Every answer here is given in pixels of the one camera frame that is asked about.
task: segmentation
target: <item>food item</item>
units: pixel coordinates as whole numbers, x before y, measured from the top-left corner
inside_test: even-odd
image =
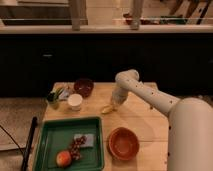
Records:
[[[72,163],[72,156],[68,150],[60,151],[56,157],[58,167],[65,168]]]
[[[93,147],[94,146],[94,135],[93,134],[75,134],[74,139],[81,138],[81,142],[84,144],[80,145],[80,148],[87,148],[87,147]]]
[[[72,143],[69,146],[69,152],[72,155],[72,158],[74,160],[79,160],[82,158],[79,148],[82,144],[85,144],[86,142],[86,137],[83,135],[80,138],[76,138],[72,141]]]
[[[67,150],[60,151],[56,156],[56,163],[58,167],[66,168],[73,160],[80,160],[82,158],[79,149],[82,144],[85,144],[86,136],[73,139]]]
[[[104,106],[101,109],[101,113],[102,114],[108,114],[108,113],[112,112],[113,110],[114,110],[114,106],[110,104],[110,105]]]

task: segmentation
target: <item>black pole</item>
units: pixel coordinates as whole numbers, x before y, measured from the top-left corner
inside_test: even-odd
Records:
[[[202,13],[201,13],[201,15],[200,15],[199,20],[197,21],[197,24],[198,24],[198,25],[201,24],[202,19],[203,19],[203,17],[206,15],[206,12],[208,11],[208,8],[209,8],[209,5],[211,4],[211,2],[212,2],[212,0],[208,0],[208,2],[207,2],[207,4],[206,4],[205,8],[203,9],[203,11],[202,11]]]
[[[37,126],[37,117],[33,117],[32,122],[31,122],[30,132],[29,132],[28,139],[27,139],[26,149],[24,151],[24,158],[23,158],[22,165],[21,165],[21,171],[26,171],[26,169],[27,169],[28,159],[29,159],[29,155],[30,155],[30,149],[31,149],[36,126]]]

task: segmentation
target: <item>black cable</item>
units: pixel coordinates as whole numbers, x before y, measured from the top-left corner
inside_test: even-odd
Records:
[[[13,142],[18,146],[18,149],[20,150],[22,156],[24,157],[24,153],[21,149],[21,147],[18,145],[18,143],[13,139],[13,137],[7,132],[2,125],[0,125],[1,129],[13,140]]]
[[[30,149],[31,149],[32,142],[33,142],[33,135],[34,135],[35,128],[37,125],[38,125],[37,117],[33,117],[32,122],[31,122],[30,132],[29,132],[28,139],[27,139],[26,149],[24,152],[24,158],[23,158],[22,165],[21,165],[21,171],[27,170]]]
[[[202,11],[202,13],[201,13],[201,15],[200,15],[200,18],[199,18],[199,20],[197,21],[197,24],[198,24],[198,25],[201,24],[201,22],[202,22],[202,20],[203,20],[203,17],[205,17],[206,12],[208,11],[208,8],[209,8],[209,5],[211,4],[211,2],[212,2],[212,0],[208,0],[208,1],[207,1],[207,4],[206,4],[205,8],[203,9],[203,11]]]

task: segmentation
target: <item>dark cabinet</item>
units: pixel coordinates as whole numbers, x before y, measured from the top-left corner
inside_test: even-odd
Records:
[[[0,35],[0,96],[45,96],[57,81],[114,81],[131,68],[172,94],[212,94],[212,45],[213,34]]]

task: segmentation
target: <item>white cup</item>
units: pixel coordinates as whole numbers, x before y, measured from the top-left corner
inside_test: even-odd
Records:
[[[75,111],[81,110],[82,101],[83,98],[80,94],[71,94],[67,99],[69,106]]]

